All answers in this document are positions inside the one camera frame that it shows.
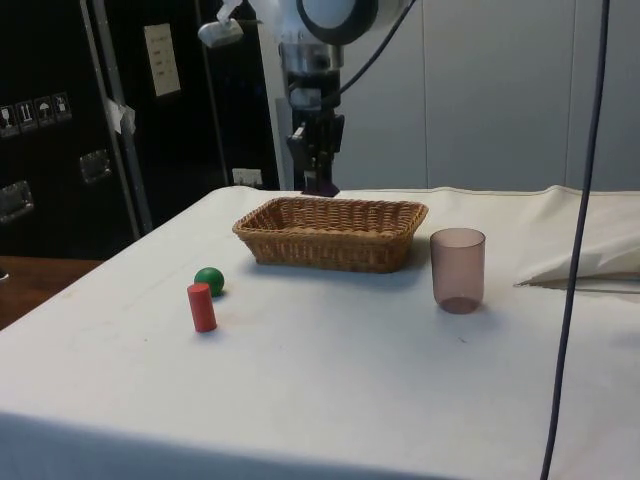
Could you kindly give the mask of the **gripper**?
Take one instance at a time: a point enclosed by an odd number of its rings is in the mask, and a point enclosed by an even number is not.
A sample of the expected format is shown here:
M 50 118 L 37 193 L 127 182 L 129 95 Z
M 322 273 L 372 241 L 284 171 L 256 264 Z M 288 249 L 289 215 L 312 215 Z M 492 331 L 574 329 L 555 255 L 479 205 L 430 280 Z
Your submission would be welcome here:
M 294 185 L 303 193 L 317 193 L 315 165 L 315 119 L 306 113 L 335 109 L 341 103 L 341 75 L 325 72 L 311 75 L 288 72 L 285 86 L 292 114 L 286 143 L 293 160 Z M 338 193 L 333 183 L 333 164 L 341 150 L 345 117 L 332 112 L 322 124 L 319 153 L 319 191 Z

